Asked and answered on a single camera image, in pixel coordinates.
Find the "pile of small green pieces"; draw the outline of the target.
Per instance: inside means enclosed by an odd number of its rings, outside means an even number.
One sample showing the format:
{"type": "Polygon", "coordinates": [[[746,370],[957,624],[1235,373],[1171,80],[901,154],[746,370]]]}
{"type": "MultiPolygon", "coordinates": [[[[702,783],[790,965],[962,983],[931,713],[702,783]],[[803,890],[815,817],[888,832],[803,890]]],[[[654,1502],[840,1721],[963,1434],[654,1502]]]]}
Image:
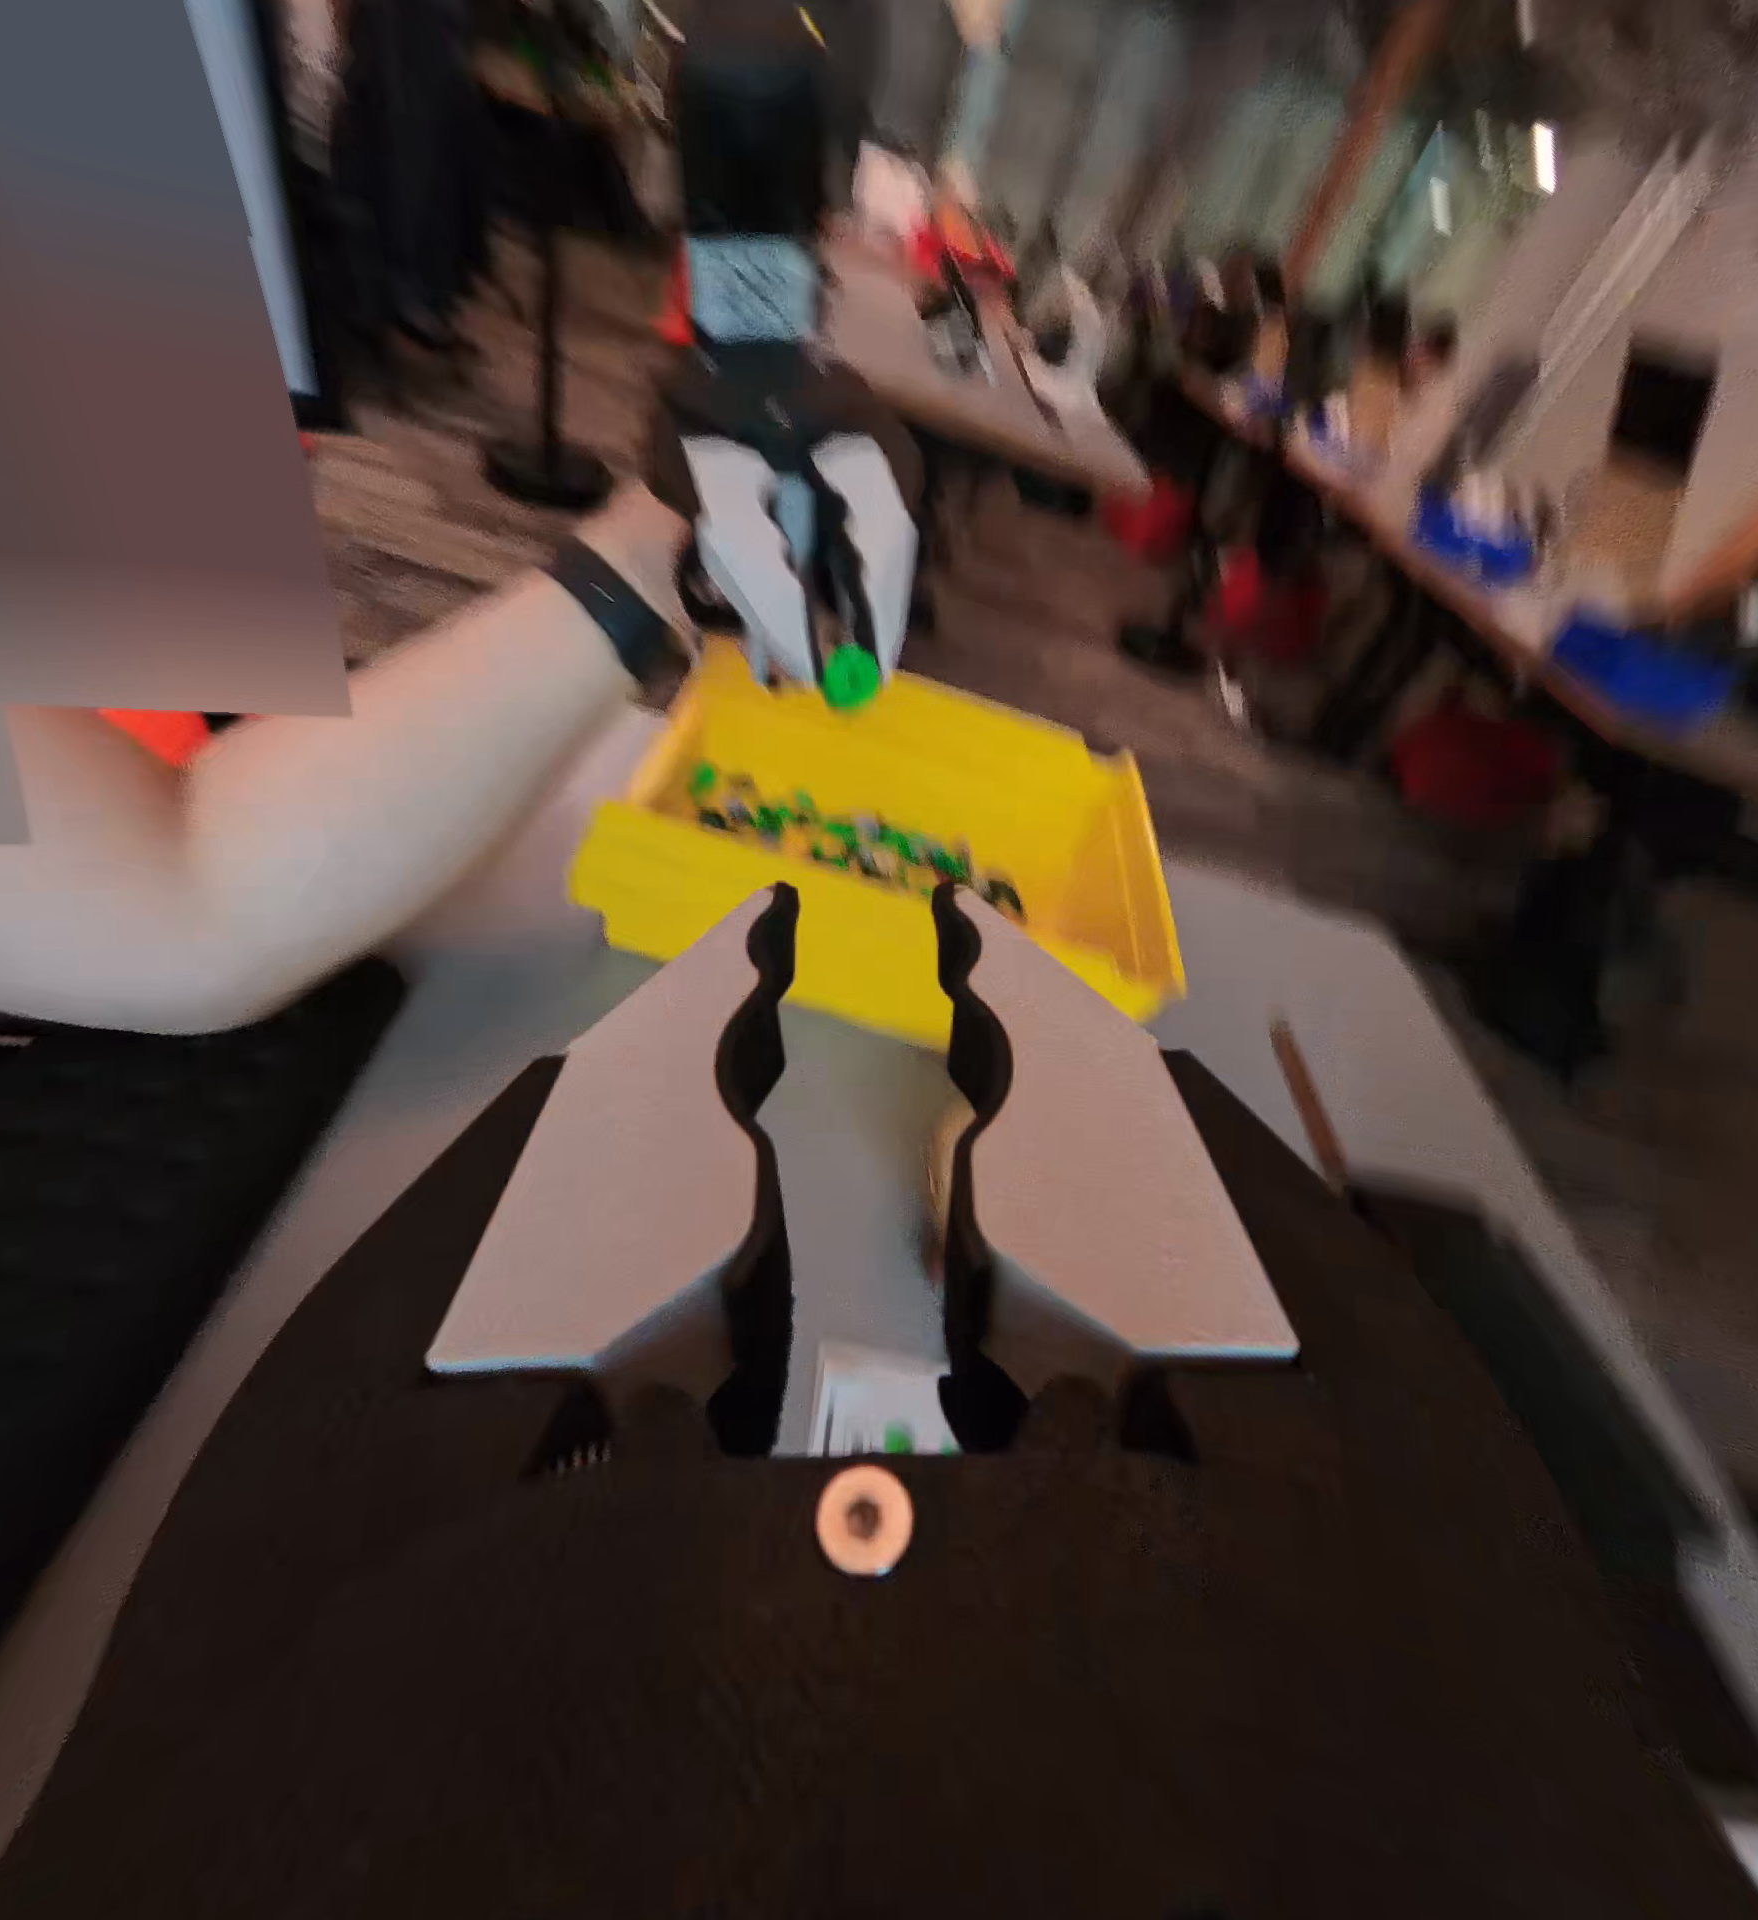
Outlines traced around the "pile of small green pieces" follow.
{"type": "Polygon", "coordinates": [[[940,886],[977,895],[1015,925],[1026,923],[1010,873],[976,859],[968,839],[899,825],[880,814],[833,812],[809,789],[767,794],[745,773],[698,760],[684,783],[692,820],[760,851],[818,866],[884,890],[930,897],[940,886]]]}

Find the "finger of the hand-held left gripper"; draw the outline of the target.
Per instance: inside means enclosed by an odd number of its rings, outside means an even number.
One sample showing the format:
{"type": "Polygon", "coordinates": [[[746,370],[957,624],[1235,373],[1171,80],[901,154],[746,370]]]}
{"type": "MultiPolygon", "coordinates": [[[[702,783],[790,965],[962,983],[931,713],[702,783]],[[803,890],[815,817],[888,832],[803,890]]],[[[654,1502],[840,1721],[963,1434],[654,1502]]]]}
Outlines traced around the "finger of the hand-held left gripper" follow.
{"type": "Polygon", "coordinates": [[[822,483],[838,510],[830,572],[843,636],[893,675],[917,573],[917,525],[874,438],[822,443],[822,483]]]}
{"type": "Polygon", "coordinates": [[[698,495],[699,563],[745,629],[754,677],[816,689],[813,483],[715,437],[682,441],[682,455],[698,495]]]}

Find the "person's left forearm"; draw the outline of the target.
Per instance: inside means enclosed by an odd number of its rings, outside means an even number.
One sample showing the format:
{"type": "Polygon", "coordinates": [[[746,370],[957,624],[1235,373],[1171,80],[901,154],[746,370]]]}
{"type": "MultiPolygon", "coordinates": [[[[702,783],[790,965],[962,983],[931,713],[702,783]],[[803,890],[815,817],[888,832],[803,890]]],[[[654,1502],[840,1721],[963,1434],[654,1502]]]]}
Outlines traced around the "person's left forearm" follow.
{"type": "Polygon", "coordinates": [[[481,864],[636,683],[549,573],[173,771],[108,721],[11,721],[28,838],[0,845],[0,1016],[150,1036],[261,1020],[481,864]]]}

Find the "blue bin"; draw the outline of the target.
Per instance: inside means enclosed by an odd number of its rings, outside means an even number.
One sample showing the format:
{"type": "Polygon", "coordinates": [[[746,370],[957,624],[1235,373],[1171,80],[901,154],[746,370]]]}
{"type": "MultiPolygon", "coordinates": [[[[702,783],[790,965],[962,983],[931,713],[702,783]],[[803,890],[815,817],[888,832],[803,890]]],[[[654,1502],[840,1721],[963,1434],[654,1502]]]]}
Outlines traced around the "blue bin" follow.
{"type": "Polygon", "coordinates": [[[1539,573],[1535,525],[1503,496],[1421,487],[1409,540],[1480,589],[1518,589],[1539,573]]]}
{"type": "Polygon", "coordinates": [[[1730,709],[1741,678],[1730,660],[1604,611],[1571,611],[1548,663],[1635,727],[1695,733],[1730,709]]]}

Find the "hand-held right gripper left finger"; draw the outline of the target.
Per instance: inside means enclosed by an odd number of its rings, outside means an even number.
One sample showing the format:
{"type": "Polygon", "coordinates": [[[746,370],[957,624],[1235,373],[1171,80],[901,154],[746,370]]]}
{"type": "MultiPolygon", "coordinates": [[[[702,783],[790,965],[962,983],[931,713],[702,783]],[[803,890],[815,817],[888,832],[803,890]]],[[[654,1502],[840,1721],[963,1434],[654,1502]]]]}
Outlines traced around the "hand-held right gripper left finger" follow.
{"type": "Polygon", "coordinates": [[[565,1051],[426,1351],[432,1380],[690,1399],[770,1455],[794,1336],[762,1109],[785,1068],[796,888],[751,893],[565,1051]]]}

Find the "yellow plastic bin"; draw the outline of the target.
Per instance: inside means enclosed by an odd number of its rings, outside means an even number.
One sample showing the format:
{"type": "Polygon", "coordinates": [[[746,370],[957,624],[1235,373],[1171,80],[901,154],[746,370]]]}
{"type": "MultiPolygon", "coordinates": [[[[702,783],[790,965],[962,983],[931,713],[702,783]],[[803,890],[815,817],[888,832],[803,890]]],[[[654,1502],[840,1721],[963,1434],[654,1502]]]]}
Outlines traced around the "yellow plastic bin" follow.
{"type": "Polygon", "coordinates": [[[790,883],[801,897],[790,998],[923,1050],[947,1041],[931,895],[702,830],[684,800],[698,760],[767,794],[803,786],[833,812],[968,839],[1020,890],[1018,926],[1137,1023],[1185,995],[1130,753],[1096,754],[1078,733],[913,675],[868,709],[834,713],[818,692],[760,684],[733,639],[705,646],[627,786],[595,807],[579,841],[568,895],[600,921],[609,949],[668,962],[751,893],[790,883]]]}

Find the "black wristband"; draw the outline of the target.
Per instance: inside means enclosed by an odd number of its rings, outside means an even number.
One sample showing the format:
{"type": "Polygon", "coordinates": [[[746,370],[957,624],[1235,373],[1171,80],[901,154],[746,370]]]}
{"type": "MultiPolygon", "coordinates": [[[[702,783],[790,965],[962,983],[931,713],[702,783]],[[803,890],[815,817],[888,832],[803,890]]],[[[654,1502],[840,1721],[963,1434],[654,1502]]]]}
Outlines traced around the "black wristband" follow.
{"type": "Polygon", "coordinates": [[[651,684],[690,658],[676,626],[577,532],[556,545],[547,573],[579,605],[631,683],[651,684]]]}

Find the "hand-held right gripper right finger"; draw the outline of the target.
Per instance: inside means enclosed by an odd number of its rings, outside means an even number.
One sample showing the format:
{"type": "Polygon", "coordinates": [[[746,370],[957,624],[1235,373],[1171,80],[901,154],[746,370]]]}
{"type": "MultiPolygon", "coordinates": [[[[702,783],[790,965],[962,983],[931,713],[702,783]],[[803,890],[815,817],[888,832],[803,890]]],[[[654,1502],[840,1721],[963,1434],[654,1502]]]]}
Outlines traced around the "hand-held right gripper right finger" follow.
{"type": "Polygon", "coordinates": [[[1008,1452],[1058,1381],[1158,1440],[1179,1371],[1298,1363],[1298,1331],[1137,1020],[976,893],[931,900],[965,1109],[940,1228],[940,1405],[962,1452],[1008,1452]]]}

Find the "grey desk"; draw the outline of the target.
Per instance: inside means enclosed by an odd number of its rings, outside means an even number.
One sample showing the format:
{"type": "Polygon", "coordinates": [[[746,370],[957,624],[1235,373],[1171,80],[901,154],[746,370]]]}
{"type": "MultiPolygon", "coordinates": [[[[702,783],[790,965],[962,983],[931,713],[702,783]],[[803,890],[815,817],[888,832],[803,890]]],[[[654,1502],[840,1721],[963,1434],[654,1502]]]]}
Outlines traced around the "grey desk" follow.
{"type": "MultiPolygon", "coordinates": [[[[572,762],[498,859],[399,949],[411,990],[338,1121],[253,1247],[194,1347],[0,1649],[0,1856],[90,1688],[137,1565],[253,1363],[324,1274],[532,1060],[570,1046],[648,967],[602,949],[563,882],[596,802],[659,721],[627,710],[572,762]]],[[[1156,1038],[1193,1054],[1279,1140],[1309,1133],[1271,1031],[1287,1025],[1332,1136],[1366,1184],[1478,1206],[1580,1323],[1672,1467],[1712,1515],[1681,1594],[1758,1735],[1758,1531],[1662,1384],[1626,1310],[1539,1181],[1417,974],[1371,923],[1171,859],[1188,997],[1156,1038]]],[[[941,1068],[926,1051],[794,1013],[769,1109],[799,1286],[799,1381],[779,1445],[811,1432],[824,1340],[934,1355],[913,1253],[922,1131],[941,1068]]],[[[1758,1811],[1728,1811],[1758,1879],[1758,1811]]]]}

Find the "black dotted mat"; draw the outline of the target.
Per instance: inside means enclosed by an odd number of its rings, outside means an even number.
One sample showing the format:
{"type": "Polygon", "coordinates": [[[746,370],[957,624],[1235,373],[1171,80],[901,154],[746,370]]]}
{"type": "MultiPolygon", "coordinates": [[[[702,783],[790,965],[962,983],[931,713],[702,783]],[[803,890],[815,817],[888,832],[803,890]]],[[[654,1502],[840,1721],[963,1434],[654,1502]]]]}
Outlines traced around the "black dotted mat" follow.
{"type": "Polygon", "coordinates": [[[0,1016],[0,1642],[407,997],[158,1038],[0,1016]]]}

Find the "black pole stand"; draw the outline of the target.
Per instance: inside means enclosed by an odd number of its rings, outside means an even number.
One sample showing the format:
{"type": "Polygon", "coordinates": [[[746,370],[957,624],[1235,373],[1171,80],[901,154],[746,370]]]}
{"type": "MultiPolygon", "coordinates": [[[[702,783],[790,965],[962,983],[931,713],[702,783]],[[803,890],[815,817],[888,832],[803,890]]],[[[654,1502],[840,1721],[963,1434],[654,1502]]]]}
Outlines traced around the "black pole stand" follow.
{"type": "Polygon", "coordinates": [[[531,507],[582,514],[611,495],[613,475],[608,462],[568,443],[560,429],[565,353],[560,346],[565,309],[560,205],[543,198],[531,218],[529,237],[534,260],[531,305],[531,424],[496,432],[483,445],[487,483],[531,507]]]}

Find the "person's left hand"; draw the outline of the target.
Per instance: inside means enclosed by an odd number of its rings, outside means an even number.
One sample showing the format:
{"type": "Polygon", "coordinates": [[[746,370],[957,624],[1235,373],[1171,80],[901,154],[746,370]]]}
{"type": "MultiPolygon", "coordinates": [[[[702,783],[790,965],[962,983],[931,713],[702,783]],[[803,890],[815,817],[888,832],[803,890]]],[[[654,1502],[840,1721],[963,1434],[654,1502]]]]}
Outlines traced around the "person's left hand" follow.
{"type": "Polygon", "coordinates": [[[579,525],[579,540],[685,639],[696,633],[696,624],[688,616],[678,572],[690,535],[690,523],[636,478],[579,525]]]}

